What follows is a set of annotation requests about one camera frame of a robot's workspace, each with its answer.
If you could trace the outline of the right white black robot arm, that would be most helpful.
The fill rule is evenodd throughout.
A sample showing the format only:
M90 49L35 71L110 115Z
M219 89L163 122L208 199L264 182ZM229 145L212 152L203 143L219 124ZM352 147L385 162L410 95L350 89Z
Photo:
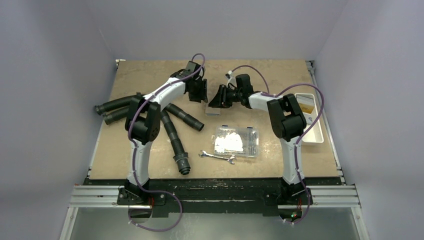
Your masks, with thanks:
M301 136L307 121L294 94L274 96L255 91L248 74L235 77L236 87L221 84L211 108L230 108L240 103L248 109L262 110L269 114L274 135L280 140L283 154L282 189L280 196L288 204L294 203L306 191L305 176L301 164Z

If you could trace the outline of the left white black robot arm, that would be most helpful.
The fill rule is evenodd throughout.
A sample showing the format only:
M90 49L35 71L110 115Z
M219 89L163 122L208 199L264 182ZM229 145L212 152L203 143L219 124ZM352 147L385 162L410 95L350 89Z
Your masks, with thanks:
M174 72L168 80L153 92L134 96L129 105L125 130L131 144L132 160L129 183L136 185L129 197L138 205L146 203L149 194L167 194L164 190L149 190L149 160L153 141L161 126L161 112L176 98L188 94L191 102L207 102L207 80L204 66L190 60L186 67Z

